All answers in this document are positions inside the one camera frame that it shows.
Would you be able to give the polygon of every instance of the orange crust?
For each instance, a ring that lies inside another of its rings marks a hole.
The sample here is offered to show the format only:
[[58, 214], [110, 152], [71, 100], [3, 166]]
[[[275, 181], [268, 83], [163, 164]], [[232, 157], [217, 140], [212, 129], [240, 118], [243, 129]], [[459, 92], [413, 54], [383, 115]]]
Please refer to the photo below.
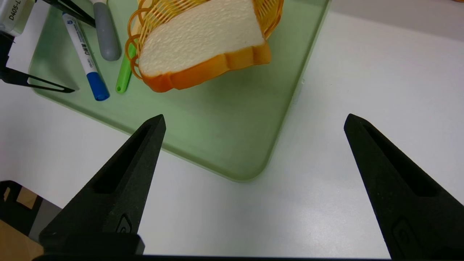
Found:
[[236, 52], [217, 55], [180, 72], [168, 72], [155, 77], [147, 76], [143, 72], [141, 75], [143, 82], [153, 91], [166, 92], [173, 88], [181, 90], [199, 85], [228, 71], [270, 62], [271, 50], [265, 41], [260, 46], [250, 46]]

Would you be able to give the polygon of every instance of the marker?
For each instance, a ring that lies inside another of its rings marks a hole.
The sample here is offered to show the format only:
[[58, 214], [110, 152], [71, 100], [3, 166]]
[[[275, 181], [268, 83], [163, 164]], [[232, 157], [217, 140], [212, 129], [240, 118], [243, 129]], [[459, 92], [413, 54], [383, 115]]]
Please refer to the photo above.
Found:
[[89, 80], [90, 88], [92, 89], [93, 96], [97, 101], [104, 101], [110, 97], [105, 83], [102, 81], [100, 74], [98, 74], [97, 67], [90, 55], [89, 45], [85, 41], [84, 34], [79, 27], [77, 20], [63, 13], [63, 21], [68, 29], [69, 36], [71, 36], [72, 43], [76, 49], [79, 60], [81, 61], [84, 72]]

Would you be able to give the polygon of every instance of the wire basket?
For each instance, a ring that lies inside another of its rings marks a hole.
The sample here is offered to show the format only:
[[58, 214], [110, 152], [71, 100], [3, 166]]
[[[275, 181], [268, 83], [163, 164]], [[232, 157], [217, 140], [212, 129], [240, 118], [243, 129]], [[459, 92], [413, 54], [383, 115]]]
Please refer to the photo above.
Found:
[[[148, 35], [159, 25], [169, 22], [191, 8], [201, 5], [209, 0], [140, 0], [137, 11], [135, 11], [127, 24], [129, 39], [125, 45], [126, 57], [130, 60], [130, 67], [137, 78], [142, 79], [138, 73], [139, 55]], [[284, 0], [253, 0], [255, 13], [258, 18], [261, 31], [267, 40], [276, 28], [282, 16]], [[132, 24], [138, 20], [140, 26], [132, 30]], [[136, 48], [134, 57], [129, 56], [129, 46], [133, 44]]]

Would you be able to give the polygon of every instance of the green marker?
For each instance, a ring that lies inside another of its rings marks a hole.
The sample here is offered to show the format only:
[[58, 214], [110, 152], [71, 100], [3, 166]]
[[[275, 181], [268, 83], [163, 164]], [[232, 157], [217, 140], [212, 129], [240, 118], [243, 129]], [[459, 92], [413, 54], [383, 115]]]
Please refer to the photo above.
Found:
[[[135, 56], [137, 50], [134, 45], [129, 46], [129, 56], [132, 58]], [[129, 85], [130, 75], [132, 70], [130, 68], [130, 61], [127, 59], [127, 56], [124, 55], [122, 59], [121, 69], [119, 69], [119, 75], [116, 82], [116, 92], [125, 93], [127, 90], [127, 85]]]

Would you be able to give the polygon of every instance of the light green tray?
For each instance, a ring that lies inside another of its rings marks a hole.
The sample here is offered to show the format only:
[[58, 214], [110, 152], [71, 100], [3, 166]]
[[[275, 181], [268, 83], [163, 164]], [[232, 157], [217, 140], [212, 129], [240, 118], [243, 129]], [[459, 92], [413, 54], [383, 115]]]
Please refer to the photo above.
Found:
[[[89, 1], [78, 1], [92, 12]], [[163, 149], [228, 179], [244, 182], [266, 167], [293, 93], [306, 67], [330, 0], [285, 0], [282, 20], [269, 38], [272, 62], [228, 72], [199, 86], [155, 93], [132, 77], [125, 94], [115, 91], [122, 59], [103, 60], [94, 28], [81, 23], [111, 97], [94, 100], [61, 18], [51, 8], [29, 69], [31, 75], [76, 89], [71, 94], [36, 90], [54, 102], [132, 134], [164, 114]], [[122, 44], [136, 0], [109, 0]]]

